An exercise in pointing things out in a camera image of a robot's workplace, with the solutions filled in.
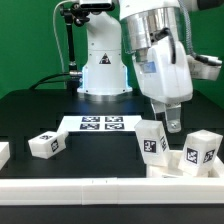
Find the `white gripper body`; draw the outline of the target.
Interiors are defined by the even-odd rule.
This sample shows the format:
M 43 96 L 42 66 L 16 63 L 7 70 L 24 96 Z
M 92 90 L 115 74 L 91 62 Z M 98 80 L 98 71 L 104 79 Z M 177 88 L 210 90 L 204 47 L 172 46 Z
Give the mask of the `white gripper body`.
M 181 42 L 175 42 L 176 63 L 171 62 L 171 45 L 168 38 L 148 49 L 146 60 L 138 62 L 133 56 L 137 81 L 143 95 L 162 102 L 175 104 L 189 101 L 193 84 L 189 64 Z

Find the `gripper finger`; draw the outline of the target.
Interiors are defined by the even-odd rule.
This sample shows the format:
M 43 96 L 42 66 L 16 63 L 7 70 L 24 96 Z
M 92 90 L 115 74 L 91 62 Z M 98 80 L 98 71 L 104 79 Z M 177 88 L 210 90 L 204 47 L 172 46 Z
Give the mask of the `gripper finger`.
M 159 101 L 152 100 L 151 106 L 153 109 L 154 117 L 157 121 L 165 121 L 165 106 Z
M 165 105 L 166 125 L 170 133 L 177 133 L 181 131 L 180 118 L 181 118 L 180 104 L 166 104 Z

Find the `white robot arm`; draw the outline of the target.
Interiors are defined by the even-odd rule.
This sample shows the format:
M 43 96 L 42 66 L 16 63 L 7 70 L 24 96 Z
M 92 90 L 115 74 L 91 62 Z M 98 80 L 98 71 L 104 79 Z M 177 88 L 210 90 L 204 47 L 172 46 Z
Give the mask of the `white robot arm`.
M 181 103 L 192 98 L 192 80 L 217 78 L 222 62 L 193 51 L 191 29 L 179 41 L 178 17 L 199 8 L 198 0 L 119 0 L 120 19 L 106 11 L 113 0 L 80 0 L 87 13 L 88 61 L 81 91 L 113 96 L 128 91 L 121 48 L 132 55 L 143 95 L 156 115 L 163 113 L 169 132 L 181 130 Z

